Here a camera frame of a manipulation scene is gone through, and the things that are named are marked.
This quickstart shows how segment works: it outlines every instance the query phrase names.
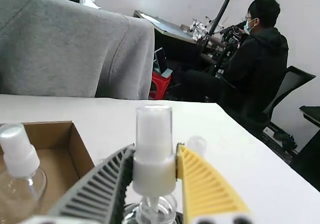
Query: red stool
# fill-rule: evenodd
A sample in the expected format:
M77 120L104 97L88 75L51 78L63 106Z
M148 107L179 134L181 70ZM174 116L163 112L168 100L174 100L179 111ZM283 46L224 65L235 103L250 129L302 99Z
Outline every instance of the red stool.
M151 91L149 97L153 100L162 100L171 81L171 75L168 78L163 78L160 74L152 72L152 82L156 86L156 91Z

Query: brown cardboard box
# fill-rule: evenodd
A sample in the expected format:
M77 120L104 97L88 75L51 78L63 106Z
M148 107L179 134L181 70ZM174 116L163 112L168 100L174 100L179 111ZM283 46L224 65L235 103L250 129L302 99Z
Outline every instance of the brown cardboard box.
M72 122L24 123L24 127L47 177L41 209L46 214L94 164ZM2 154L0 148L0 170L5 168Z

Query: eyeglasses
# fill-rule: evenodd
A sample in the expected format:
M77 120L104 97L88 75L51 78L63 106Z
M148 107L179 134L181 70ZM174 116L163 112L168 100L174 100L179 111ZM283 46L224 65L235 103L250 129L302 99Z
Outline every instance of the eyeglasses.
M246 17L246 18L245 18L246 21L248 21L248 18L251 18L251 19L252 19L252 17L248 17L248 15L246 15L245 17Z

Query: bottle neck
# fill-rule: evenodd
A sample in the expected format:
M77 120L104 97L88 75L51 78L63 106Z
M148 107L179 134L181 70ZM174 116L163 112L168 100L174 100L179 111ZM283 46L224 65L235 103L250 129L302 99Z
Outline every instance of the bottle neck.
M172 195L159 198L143 197L137 211L138 224L175 224L177 202Z

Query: white table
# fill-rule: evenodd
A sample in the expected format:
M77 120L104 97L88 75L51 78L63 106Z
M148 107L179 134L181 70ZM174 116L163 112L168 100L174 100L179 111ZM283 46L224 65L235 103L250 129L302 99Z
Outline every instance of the white table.
M258 224L320 223L320 193L216 104L0 95L0 123L72 120L95 164L135 142L135 108L173 108L173 143L200 135L205 158L251 209ZM175 195L181 206L181 184ZM137 201L132 189L127 202Z

